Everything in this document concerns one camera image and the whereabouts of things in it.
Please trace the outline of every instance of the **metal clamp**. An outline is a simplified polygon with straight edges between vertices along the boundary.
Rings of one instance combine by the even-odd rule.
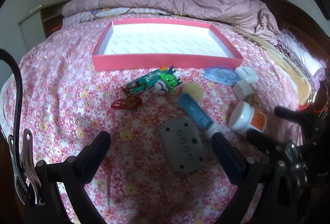
[[[22,201],[22,203],[24,203],[25,195],[21,191],[21,186],[20,186],[19,182],[17,181],[18,171],[16,171],[15,166],[14,166],[14,154],[13,154],[14,137],[12,135],[9,135],[8,142],[9,142],[9,151],[10,151],[10,155],[12,157],[12,164],[13,164],[13,169],[14,169],[15,189],[16,189],[17,195],[19,196],[19,199]],[[29,129],[25,129],[24,133],[23,133],[22,152],[19,157],[20,164],[21,164],[21,168],[22,168],[24,175],[29,179],[30,185],[33,188],[35,204],[41,205],[42,200],[43,200],[42,188],[41,188],[41,182],[34,169],[32,150],[33,150],[32,133]]]

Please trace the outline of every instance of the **white plastic container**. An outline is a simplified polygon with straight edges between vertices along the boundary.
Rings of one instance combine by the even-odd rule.
[[[249,129],[263,132],[266,128],[266,116],[252,107],[250,104],[241,101],[238,103],[230,116],[228,126],[231,130],[246,137]]]
[[[256,83],[259,80],[259,76],[251,67],[237,67],[235,69],[241,80],[245,80],[248,84]]]
[[[253,95],[253,89],[245,80],[238,81],[234,85],[233,91],[239,101],[244,101]]]

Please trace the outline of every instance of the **round sponge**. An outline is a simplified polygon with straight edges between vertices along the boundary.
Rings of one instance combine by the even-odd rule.
[[[196,82],[185,83],[182,92],[189,94],[195,101],[203,98],[204,89]]]

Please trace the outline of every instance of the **blue handle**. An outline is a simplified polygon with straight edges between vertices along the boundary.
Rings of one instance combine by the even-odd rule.
[[[178,97],[178,103],[204,132],[213,124],[212,119],[206,114],[205,111],[203,111],[201,107],[199,107],[196,101],[194,101],[189,94],[181,94]]]

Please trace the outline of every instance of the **pink floral bedsheet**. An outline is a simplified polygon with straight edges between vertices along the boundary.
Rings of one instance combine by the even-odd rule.
[[[132,17],[148,16],[125,15],[116,19]],[[142,98],[146,105],[136,112],[110,108],[121,97],[120,86],[151,71],[94,70],[91,54],[110,22],[111,19],[100,19],[57,31],[23,57],[21,134],[29,128],[34,135],[34,162],[62,162],[77,155],[105,130],[112,136],[111,148],[85,189],[107,223],[214,223],[237,188],[230,184],[209,142],[202,139],[207,149],[205,168],[177,177],[169,169],[157,133],[158,126],[185,115],[176,102],[180,88],[165,96],[145,93]],[[212,24],[239,50],[243,65],[251,66],[260,77],[252,85],[257,93],[253,105],[268,117],[266,133],[282,141],[291,138],[301,143],[300,128],[273,114],[277,105],[298,107],[290,81],[263,49],[225,24]],[[244,137],[226,127],[238,102],[231,87],[205,80],[200,69],[180,71],[183,82],[195,81],[204,88],[200,105],[223,126],[229,142],[245,156],[262,159]],[[0,125],[6,137],[13,131],[15,91],[11,77],[0,96]],[[70,218],[77,221],[61,185],[60,192]],[[257,198],[246,219],[251,217],[256,203]]]

